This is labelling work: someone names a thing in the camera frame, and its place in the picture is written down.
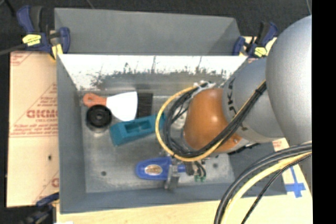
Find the blue plastic object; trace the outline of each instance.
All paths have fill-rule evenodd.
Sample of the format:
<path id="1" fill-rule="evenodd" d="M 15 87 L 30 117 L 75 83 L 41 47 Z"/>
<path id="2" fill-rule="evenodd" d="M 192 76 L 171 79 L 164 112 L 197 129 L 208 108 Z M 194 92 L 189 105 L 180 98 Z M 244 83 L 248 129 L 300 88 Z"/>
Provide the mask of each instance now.
<path id="1" fill-rule="evenodd" d="M 155 132 L 156 115 L 141 117 L 132 121 L 119 122 L 110 127 L 110 135 L 115 146 L 119 146 Z M 162 114 L 159 128 L 163 127 L 165 115 Z"/>
<path id="2" fill-rule="evenodd" d="M 135 173 L 141 179 L 147 180 L 167 180 L 169 166 L 172 164 L 170 157 L 158 157 L 146 159 L 137 163 Z M 179 173 L 185 173 L 185 165 L 177 166 Z"/>
<path id="3" fill-rule="evenodd" d="M 48 41 L 47 35 L 40 31 L 39 17 L 42 7 L 31 7 L 29 5 L 23 6 L 16 12 L 16 17 L 19 25 L 24 29 L 27 35 L 38 34 L 41 36 L 39 43 L 32 46 L 26 46 L 26 50 L 44 51 L 53 56 L 52 47 Z M 61 27 L 58 31 L 57 37 L 61 40 L 63 53 L 67 53 L 70 47 L 70 30 L 67 27 Z"/>
<path id="4" fill-rule="evenodd" d="M 237 38 L 234 44 L 234 47 L 233 47 L 233 52 L 232 52 L 233 56 L 239 55 L 239 53 L 241 52 L 241 49 L 243 48 L 244 43 L 245 43 L 245 38 L 243 38 L 242 36 Z"/>

